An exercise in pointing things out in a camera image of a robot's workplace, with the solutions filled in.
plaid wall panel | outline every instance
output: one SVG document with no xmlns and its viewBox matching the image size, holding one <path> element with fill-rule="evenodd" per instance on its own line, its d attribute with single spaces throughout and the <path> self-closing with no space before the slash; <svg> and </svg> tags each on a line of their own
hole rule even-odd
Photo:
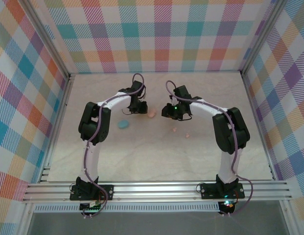
<svg viewBox="0 0 304 235">
<path fill-rule="evenodd" d="M 289 0 L 245 78 L 280 180 L 304 225 L 304 0 Z"/>
<path fill-rule="evenodd" d="M 31 1 L 69 70 L 80 73 L 238 70 L 249 42 L 258 36 L 257 26 L 274 4 L 274 0 Z"/>
<path fill-rule="evenodd" d="M 248 49 L 246 50 L 245 56 L 244 56 L 243 60 L 240 63 L 239 70 L 243 69 L 243 67 L 244 67 L 244 65 L 245 65 L 245 63 L 247 61 L 247 58 L 249 57 L 250 52 L 251 52 L 252 48 L 254 47 L 255 43 L 258 41 L 259 36 L 260 36 L 263 28 L 265 27 L 266 21 L 268 20 L 268 18 L 270 16 L 270 14 L 271 14 L 271 12 L 272 12 L 272 10 L 273 10 L 276 2 L 277 2 L 277 0 L 271 0 L 270 5 L 266 9 L 265 14 L 263 15 L 263 18 L 262 18 L 262 20 L 261 20 L 261 22 L 260 22 L 257 30 L 254 33 L 253 39 L 250 42 L 250 45 L 249 45 Z"/>
<path fill-rule="evenodd" d="M 0 0 L 0 235 L 13 234 L 21 201 L 47 148 L 65 79 L 17 0 Z"/>
</svg>

small pink piece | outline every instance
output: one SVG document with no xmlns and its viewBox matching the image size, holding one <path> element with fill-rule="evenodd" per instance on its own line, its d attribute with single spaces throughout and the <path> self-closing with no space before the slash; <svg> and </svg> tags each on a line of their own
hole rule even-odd
<svg viewBox="0 0 304 235">
<path fill-rule="evenodd" d="M 148 117 L 149 117 L 149 118 L 153 118 L 155 115 L 156 115 L 156 109 L 151 109 L 151 110 L 148 112 Z"/>
</svg>

white floor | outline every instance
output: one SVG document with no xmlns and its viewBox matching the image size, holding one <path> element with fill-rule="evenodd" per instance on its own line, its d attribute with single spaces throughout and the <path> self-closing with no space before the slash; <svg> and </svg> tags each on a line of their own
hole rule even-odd
<svg viewBox="0 0 304 235">
<path fill-rule="evenodd" d="M 192 96 L 225 108 L 238 107 L 251 140 L 244 149 L 239 174 L 258 180 L 271 179 L 266 155 L 259 137 L 242 79 L 238 72 L 144 73 L 146 101 L 157 115 L 112 114 L 109 135 L 102 143 L 99 160 L 100 181 L 214 180 L 221 151 L 216 144 L 212 119 L 193 117 L 174 121 L 161 116 L 169 102 L 165 82 L 186 85 Z M 83 143 L 78 125 L 87 102 L 100 102 L 131 86 L 132 74 L 77 75 L 54 150 L 49 181 L 74 181 L 82 164 Z M 117 123 L 127 119 L 129 128 Z"/>
</svg>

purple cable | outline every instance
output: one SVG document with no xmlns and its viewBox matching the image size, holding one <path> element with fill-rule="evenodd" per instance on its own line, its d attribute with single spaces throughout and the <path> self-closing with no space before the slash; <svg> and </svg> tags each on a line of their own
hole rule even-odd
<svg viewBox="0 0 304 235">
<path fill-rule="evenodd" d="M 104 202 L 104 205 L 99 209 L 99 211 L 96 212 L 96 213 L 93 214 L 93 215 L 86 215 L 86 214 L 84 213 L 85 210 L 83 210 L 83 211 L 82 211 L 82 214 L 83 214 L 84 218 L 93 218 L 93 217 L 97 216 L 97 215 L 104 209 L 104 207 L 106 206 L 107 201 L 108 201 L 107 192 L 106 192 L 101 186 L 99 186 L 97 183 L 95 183 L 95 182 L 91 179 L 91 177 L 90 177 L 90 175 L 89 175 L 89 173 L 88 173 L 88 171 L 87 171 L 87 153 L 88 153 L 88 150 L 89 150 L 89 143 L 95 138 L 95 136 L 97 136 L 98 132 L 100 131 L 100 127 L 101 127 L 101 114 L 102 114 L 102 109 L 103 109 L 103 107 L 104 107 L 105 105 L 107 105 L 108 102 L 110 102 L 110 101 L 112 101 L 112 100 L 114 100 L 114 99 L 116 99 L 116 98 L 123 97 L 123 96 L 129 96 L 129 95 L 133 95 L 133 94 L 137 94 L 137 93 L 143 88 L 143 86 L 144 86 L 144 78 L 143 78 L 143 76 L 142 76 L 140 73 L 135 73 L 135 74 L 133 75 L 133 77 L 132 77 L 132 82 L 134 81 L 134 77 L 135 77 L 136 75 L 139 75 L 139 76 L 141 76 L 141 78 L 142 78 L 142 85 L 141 85 L 141 87 L 140 87 L 138 90 L 134 91 L 134 92 L 127 93 L 127 94 L 116 95 L 116 96 L 113 96 L 113 97 L 109 98 L 108 100 L 106 100 L 106 101 L 100 106 L 100 110 L 99 110 L 99 119 L 98 119 L 98 126 L 97 126 L 97 129 L 95 130 L 93 136 L 87 141 L 87 146 L 86 146 L 86 148 L 85 148 L 84 157 L 83 157 L 83 168 L 84 168 L 84 173 L 85 173 L 85 175 L 87 176 L 88 180 L 89 180 L 93 185 L 95 185 L 96 187 L 98 187 L 98 188 L 105 194 L 105 202 Z"/>
<path fill-rule="evenodd" d="M 180 98 L 178 96 L 176 96 L 173 92 L 170 91 L 170 89 L 168 88 L 168 83 L 172 83 L 173 86 L 176 88 L 176 85 L 173 81 L 171 80 L 168 80 L 166 83 L 165 83 L 165 87 L 166 87 L 166 90 L 168 91 L 169 94 L 171 94 L 173 97 L 175 97 L 176 99 L 178 100 L 182 100 L 182 101 L 188 101 L 188 102 L 194 102 L 194 103 L 199 103 L 199 104 L 204 104 L 206 106 L 209 106 L 215 110 L 218 110 L 220 112 L 222 112 L 226 118 L 228 119 L 229 123 L 230 123 L 230 126 L 231 126 L 231 131 L 232 131 L 232 134 L 234 136 L 234 142 L 235 142 L 235 156 L 234 156 L 234 160 L 232 161 L 232 164 L 231 164 L 231 171 L 241 180 L 244 180 L 244 181 L 248 181 L 250 186 L 251 186 L 251 193 L 249 195 L 249 198 L 247 199 L 246 203 L 241 207 L 239 208 L 237 211 L 235 211 L 233 214 L 236 214 L 238 212 L 240 212 L 241 210 L 243 210 L 244 207 L 246 207 L 246 205 L 250 202 L 251 198 L 252 198 L 252 195 L 253 195 L 253 184 L 251 182 L 251 180 L 249 179 L 246 179 L 246 178 L 243 178 L 241 176 L 239 176 L 235 170 L 234 170 L 234 165 L 236 163 L 236 160 L 237 160 L 237 155 L 238 155 L 238 142 L 237 142 L 237 136 L 236 136 L 236 131 L 235 131 L 235 127 L 234 127 L 234 123 L 232 123 L 231 121 L 231 118 L 230 116 L 228 115 L 227 112 L 225 112 L 223 109 L 220 109 L 219 107 L 213 105 L 213 104 L 209 104 L 207 102 L 201 102 L 201 101 L 197 101 L 197 100 L 192 100 L 192 99 L 184 99 L 184 98 Z"/>
</svg>

